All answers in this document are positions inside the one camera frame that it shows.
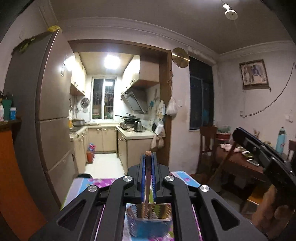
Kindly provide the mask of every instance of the elephant picture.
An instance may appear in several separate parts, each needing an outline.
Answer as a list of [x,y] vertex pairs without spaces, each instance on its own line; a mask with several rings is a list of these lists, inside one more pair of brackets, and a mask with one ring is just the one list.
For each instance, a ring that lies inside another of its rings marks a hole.
[[263,59],[240,63],[243,89],[269,88]]

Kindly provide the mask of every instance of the electrical cord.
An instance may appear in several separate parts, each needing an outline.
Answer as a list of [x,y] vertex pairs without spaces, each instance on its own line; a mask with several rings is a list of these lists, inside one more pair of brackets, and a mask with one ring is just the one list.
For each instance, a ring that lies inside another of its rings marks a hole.
[[288,85],[288,83],[289,83],[289,81],[290,81],[290,79],[291,79],[291,76],[292,76],[292,73],[293,73],[294,66],[295,66],[295,68],[296,68],[296,64],[295,64],[295,62],[293,63],[293,67],[292,67],[292,70],[291,70],[291,74],[290,74],[290,76],[289,76],[289,79],[288,79],[288,81],[287,81],[285,87],[283,88],[283,90],[281,91],[281,93],[276,97],[276,99],[275,99],[274,101],[272,101],[268,106],[266,106],[266,107],[263,108],[262,110],[259,110],[259,111],[255,112],[255,113],[253,113],[253,114],[249,114],[249,115],[240,115],[240,117],[245,118],[245,117],[248,117],[248,116],[256,115],[256,114],[258,114],[258,113],[264,111],[264,110],[267,109],[268,107],[270,107],[274,102],[276,102],[276,100],[281,96],[281,94],[284,92],[285,88],[287,87],[287,85]]

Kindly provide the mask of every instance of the crown molding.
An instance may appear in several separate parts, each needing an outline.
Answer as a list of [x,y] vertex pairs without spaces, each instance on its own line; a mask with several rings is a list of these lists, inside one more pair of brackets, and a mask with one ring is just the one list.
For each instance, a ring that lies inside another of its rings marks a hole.
[[53,11],[50,0],[37,0],[36,1],[39,11],[47,27],[57,24],[57,18]]
[[296,45],[293,41],[274,41],[262,44],[250,45],[244,48],[229,51],[227,53],[220,54],[219,61],[226,61],[249,54],[257,54],[273,51],[296,51]]
[[176,33],[172,30],[137,20],[114,17],[85,17],[61,20],[58,24],[65,32],[76,31],[77,29],[89,27],[92,29],[109,27],[112,28],[111,31],[114,31],[114,28],[142,31],[176,41],[182,45],[186,45],[188,47],[188,51],[201,54],[202,58],[208,58],[212,63],[216,63],[219,57],[219,54],[217,54],[215,51],[191,38]]

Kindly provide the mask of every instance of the teal water bottle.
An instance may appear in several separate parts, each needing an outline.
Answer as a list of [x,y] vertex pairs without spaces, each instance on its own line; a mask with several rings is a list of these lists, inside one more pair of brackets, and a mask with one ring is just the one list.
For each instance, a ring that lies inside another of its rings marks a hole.
[[278,140],[276,142],[276,151],[279,154],[283,153],[285,142],[286,142],[286,130],[282,126],[281,129],[279,130]]

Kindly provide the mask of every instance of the blue basket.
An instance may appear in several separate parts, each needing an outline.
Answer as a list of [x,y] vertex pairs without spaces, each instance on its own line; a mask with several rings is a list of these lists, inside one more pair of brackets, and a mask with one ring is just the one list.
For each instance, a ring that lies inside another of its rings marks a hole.
[[130,234],[141,238],[165,236],[172,226],[170,204],[149,204],[150,218],[142,218],[142,208],[142,204],[134,204],[126,209]]

